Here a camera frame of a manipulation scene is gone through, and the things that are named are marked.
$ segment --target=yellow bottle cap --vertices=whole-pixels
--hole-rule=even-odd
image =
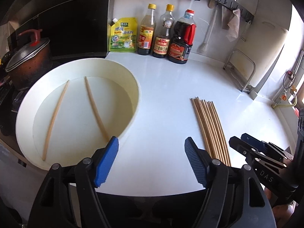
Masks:
[[[174,10],[174,5],[172,5],[172,4],[167,4],[166,10],[172,12],[172,11]]]
[[[156,5],[149,3],[148,9],[156,9]]]

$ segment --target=yellow pouch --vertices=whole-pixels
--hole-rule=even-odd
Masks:
[[[135,52],[136,50],[136,18],[121,18],[111,26],[110,52]]]

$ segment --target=barcode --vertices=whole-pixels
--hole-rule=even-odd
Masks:
[[[144,42],[143,43],[143,48],[148,49],[149,48],[149,42]]]

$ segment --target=bundle of chopsticks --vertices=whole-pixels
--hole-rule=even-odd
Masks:
[[[213,102],[191,98],[193,108],[204,139],[205,150],[211,158],[231,166],[226,138]]]

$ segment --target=chopstick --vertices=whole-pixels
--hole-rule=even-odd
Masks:
[[[62,90],[62,93],[60,94],[60,97],[58,99],[58,102],[56,104],[56,107],[55,107],[55,110],[53,112],[53,115],[52,115],[52,118],[51,118],[51,122],[50,122],[50,125],[49,125],[49,128],[48,128],[48,132],[47,132],[47,136],[45,138],[45,141],[44,141],[44,148],[43,148],[43,152],[42,152],[42,160],[45,161],[46,158],[47,158],[47,150],[48,150],[48,147],[49,147],[49,142],[50,142],[50,138],[51,138],[51,133],[52,133],[52,128],[53,128],[53,125],[54,125],[54,122],[55,122],[55,118],[57,116],[57,113],[58,113],[58,110],[59,110],[59,107],[60,107],[60,104],[61,104],[61,101],[63,99],[63,96],[67,90],[67,86],[69,84],[70,80],[68,80]]]
[[[217,158],[227,166],[231,166],[227,142],[213,102],[206,102],[198,97],[190,100],[196,114],[206,151],[211,158]]]
[[[98,127],[100,129],[100,132],[103,135],[103,137],[106,139],[106,141],[109,142],[110,141],[109,135],[108,135],[107,131],[105,130],[105,127],[103,125],[101,117],[98,113],[98,110],[97,110],[97,107],[96,107],[96,104],[94,102],[94,98],[93,98],[93,95],[92,95],[92,91],[91,91],[91,88],[90,88],[90,84],[89,84],[88,78],[86,76],[85,76],[85,86],[87,88],[87,93],[88,93],[88,96],[89,96],[90,104],[91,104],[96,122],[98,124]]]

